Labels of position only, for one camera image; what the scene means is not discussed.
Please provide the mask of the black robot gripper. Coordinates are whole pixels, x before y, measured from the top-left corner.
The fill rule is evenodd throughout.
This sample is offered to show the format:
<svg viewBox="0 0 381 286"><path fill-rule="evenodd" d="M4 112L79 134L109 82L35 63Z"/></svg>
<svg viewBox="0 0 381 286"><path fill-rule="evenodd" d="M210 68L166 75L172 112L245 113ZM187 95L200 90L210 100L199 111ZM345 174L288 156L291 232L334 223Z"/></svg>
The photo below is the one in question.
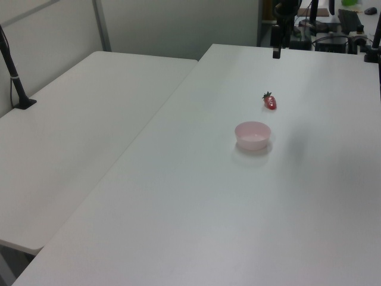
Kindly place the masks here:
<svg viewBox="0 0 381 286"><path fill-rule="evenodd" d="M274 59L280 58L281 48L289 47L291 23L293 23L298 10L298 0L276 1L274 5L273 14L278 24L271 27L271 47L273 48Z"/></svg>

